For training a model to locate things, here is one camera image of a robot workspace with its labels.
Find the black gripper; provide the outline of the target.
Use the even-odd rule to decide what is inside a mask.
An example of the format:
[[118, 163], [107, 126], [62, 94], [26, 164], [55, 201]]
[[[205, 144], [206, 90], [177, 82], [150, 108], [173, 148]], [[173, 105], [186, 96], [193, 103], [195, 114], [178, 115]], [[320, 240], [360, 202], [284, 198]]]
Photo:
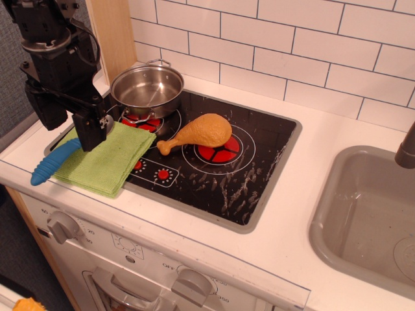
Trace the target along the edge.
[[32, 62], [22, 65], [27, 75], [25, 93], [41, 123], [54, 130], [74, 115], [83, 151], [90, 152], [106, 140], [106, 112], [93, 86], [100, 61], [96, 37], [85, 24], [69, 19], [58, 32], [43, 24], [43, 32], [21, 40]]

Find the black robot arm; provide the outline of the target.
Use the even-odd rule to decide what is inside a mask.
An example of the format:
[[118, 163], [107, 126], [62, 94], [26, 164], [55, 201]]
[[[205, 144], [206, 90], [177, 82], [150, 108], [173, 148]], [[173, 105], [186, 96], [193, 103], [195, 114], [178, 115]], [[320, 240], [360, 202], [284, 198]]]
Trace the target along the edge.
[[31, 61], [21, 64], [26, 96], [42, 124], [53, 130], [71, 113], [82, 149], [106, 139], [106, 111], [93, 85], [101, 57], [99, 43], [74, 19], [76, 1], [4, 1]]

